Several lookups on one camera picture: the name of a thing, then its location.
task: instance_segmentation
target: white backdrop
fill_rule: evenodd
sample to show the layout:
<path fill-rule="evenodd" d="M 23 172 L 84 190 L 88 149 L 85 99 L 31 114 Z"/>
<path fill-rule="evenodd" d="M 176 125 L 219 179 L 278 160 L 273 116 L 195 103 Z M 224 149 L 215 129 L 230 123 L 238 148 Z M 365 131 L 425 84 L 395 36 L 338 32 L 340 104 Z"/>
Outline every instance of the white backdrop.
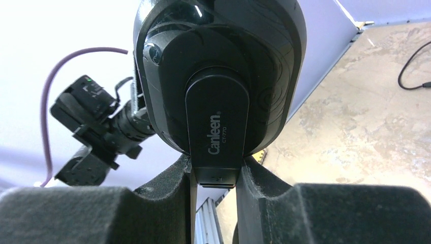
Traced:
<path fill-rule="evenodd" d="M 300 0 L 307 24 L 307 50 L 292 110 L 295 111 L 346 50 L 357 30 L 333 0 Z M 32 186 L 45 177 L 39 128 L 43 82 L 65 55 L 86 47 L 130 49 L 138 0 L 1 1 L 0 2 L 0 179 Z M 57 75 L 49 106 L 83 74 L 110 93 L 131 71 L 122 54 L 87 54 L 69 62 Z M 128 88 L 120 94 L 128 97 Z M 54 172 L 80 147 L 72 133 L 53 118 L 49 132 Z M 179 153 L 154 136 L 143 144 L 137 160 L 120 157 L 104 185 L 134 189 L 166 169 Z M 198 206 L 224 191 L 199 189 Z"/>

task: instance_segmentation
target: black plastic cover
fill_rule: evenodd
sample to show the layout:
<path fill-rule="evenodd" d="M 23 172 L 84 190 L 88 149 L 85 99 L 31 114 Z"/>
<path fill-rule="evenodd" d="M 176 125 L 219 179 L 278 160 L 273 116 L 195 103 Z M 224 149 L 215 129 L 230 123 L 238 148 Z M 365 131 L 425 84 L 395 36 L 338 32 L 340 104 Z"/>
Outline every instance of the black plastic cover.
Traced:
<path fill-rule="evenodd" d="M 187 87 L 197 72 L 223 67 L 241 77 L 249 92 L 244 155 L 265 148 L 285 124 L 305 34 L 295 0 L 143 0 L 134 54 L 155 131 L 190 154 Z"/>
<path fill-rule="evenodd" d="M 191 79 L 186 92 L 190 155 L 203 187 L 235 186 L 243 162 L 248 108 L 249 93 L 235 72 L 209 68 Z"/>

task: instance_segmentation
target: black cable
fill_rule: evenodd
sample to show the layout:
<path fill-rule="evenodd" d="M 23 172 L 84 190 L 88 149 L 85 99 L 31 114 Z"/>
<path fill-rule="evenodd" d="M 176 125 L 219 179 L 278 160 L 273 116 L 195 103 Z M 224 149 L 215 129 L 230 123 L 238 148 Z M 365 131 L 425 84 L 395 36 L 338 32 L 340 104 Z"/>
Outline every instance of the black cable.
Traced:
<path fill-rule="evenodd" d="M 401 69 L 401 72 L 398 75 L 398 85 L 404 89 L 404 90 L 416 90 L 419 88 L 430 88 L 431 87 L 431 82 L 426 82 L 422 85 L 419 86 L 415 86 L 415 87 L 405 87 L 403 85 L 403 83 L 401 82 L 401 77 L 403 76 L 404 71 L 406 70 L 406 68 L 409 66 L 410 62 L 413 60 L 413 58 L 416 56 L 416 54 L 422 50 L 424 47 L 428 46 L 429 44 L 431 44 L 431 41 L 425 43 L 424 45 L 422 45 L 418 50 L 416 50 L 416 52 L 409 58 L 409 60 L 407 61 L 407 63 L 404 65 L 404 67 Z"/>
<path fill-rule="evenodd" d="M 116 102 L 117 107 L 120 105 L 120 95 L 118 94 L 118 90 L 120 90 L 120 88 L 130 80 L 133 80 L 133 77 L 124 78 L 117 85 L 115 85 L 115 95 L 117 96 L 117 102 Z"/>

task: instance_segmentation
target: concrete floor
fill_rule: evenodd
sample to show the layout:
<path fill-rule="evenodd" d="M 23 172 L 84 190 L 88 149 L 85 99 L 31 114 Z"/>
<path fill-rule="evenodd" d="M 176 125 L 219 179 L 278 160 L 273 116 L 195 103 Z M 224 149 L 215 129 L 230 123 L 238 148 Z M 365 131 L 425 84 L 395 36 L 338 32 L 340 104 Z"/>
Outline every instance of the concrete floor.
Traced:
<path fill-rule="evenodd" d="M 399 88 L 407 59 L 431 40 L 431 23 L 366 30 L 268 147 L 263 165 L 287 183 L 409 186 L 431 202 L 431 89 Z M 431 81 L 431 45 L 404 74 Z M 217 207 L 225 244 L 235 191 Z"/>

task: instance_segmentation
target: purple cable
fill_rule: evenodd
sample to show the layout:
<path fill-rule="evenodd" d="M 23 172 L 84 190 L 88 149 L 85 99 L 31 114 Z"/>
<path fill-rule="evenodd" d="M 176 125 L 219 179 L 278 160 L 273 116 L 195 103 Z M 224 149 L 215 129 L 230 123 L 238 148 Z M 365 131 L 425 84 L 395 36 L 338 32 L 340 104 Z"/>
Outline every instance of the purple cable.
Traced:
<path fill-rule="evenodd" d="M 80 56 L 82 54 L 92 53 L 92 52 L 117 52 L 117 53 L 122 53 L 122 54 L 128 53 L 127 50 L 120 49 L 120 48 L 114 48 L 114 47 L 85 48 L 85 49 L 73 52 L 73 53 L 67 55 L 66 57 L 64 57 L 62 60 L 60 60 L 60 62 L 58 62 L 55 65 L 55 67 L 49 73 L 48 78 L 46 78 L 45 85 L 43 87 L 42 98 L 41 98 L 41 108 L 40 108 L 43 152 L 45 154 L 46 170 L 47 170 L 46 179 L 40 185 L 40 187 L 45 187 L 52 178 L 52 158 L 51 158 L 51 149 L 49 146 L 48 117 L 47 117 L 48 94 L 49 94 L 49 90 L 51 88 L 52 81 L 54 80 L 56 74 L 61 69 L 61 67 L 65 63 L 67 63 L 69 60 L 71 60 L 77 56 Z"/>

